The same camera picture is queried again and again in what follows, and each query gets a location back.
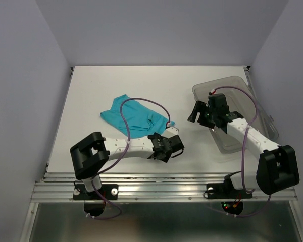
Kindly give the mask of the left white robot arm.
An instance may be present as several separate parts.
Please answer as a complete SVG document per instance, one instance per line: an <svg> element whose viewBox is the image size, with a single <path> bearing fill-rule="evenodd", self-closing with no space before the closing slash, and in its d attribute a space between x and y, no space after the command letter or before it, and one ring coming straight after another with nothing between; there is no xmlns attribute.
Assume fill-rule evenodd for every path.
<svg viewBox="0 0 303 242"><path fill-rule="evenodd" d="M102 194L99 175L107 171L102 169L107 161L144 158L167 163L183 152L184 145L177 129L130 140L105 138L101 132L93 132L70 148L75 177L84 185L82 189L75 189L96 199Z"/></svg>

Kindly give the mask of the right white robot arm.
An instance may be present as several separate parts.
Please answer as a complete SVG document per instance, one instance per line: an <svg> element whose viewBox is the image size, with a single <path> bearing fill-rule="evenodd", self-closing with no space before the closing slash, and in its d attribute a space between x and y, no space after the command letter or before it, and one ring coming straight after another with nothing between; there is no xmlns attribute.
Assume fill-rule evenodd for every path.
<svg viewBox="0 0 303 242"><path fill-rule="evenodd" d="M219 128L242 143L242 151L249 151L256 162L245 170L245 155L241 156L241 170L225 177L222 191L233 197L243 190L261 190L267 195L299 184L295 150L279 145L262 135L237 111L230 111L224 94L213 94L208 102L197 101L188 121L207 128Z"/></svg>

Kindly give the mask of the turquoise t shirt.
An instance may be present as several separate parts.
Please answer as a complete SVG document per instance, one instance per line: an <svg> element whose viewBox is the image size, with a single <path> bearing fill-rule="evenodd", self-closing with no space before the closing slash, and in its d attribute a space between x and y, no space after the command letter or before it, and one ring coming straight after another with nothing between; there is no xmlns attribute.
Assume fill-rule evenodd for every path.
<svg viewBox="0 0 303 242"><path fill-rule="evenodd" d="M129 99L124 94L113 100L111 109L100 113L101 118L108 124L127 135L125 123L120 114L120 106L123 101ZM152 135L162 134L165 131L168 118L145 107L136 100L130 100L123 105L123 115L129 125L132 139Z"/></svg>

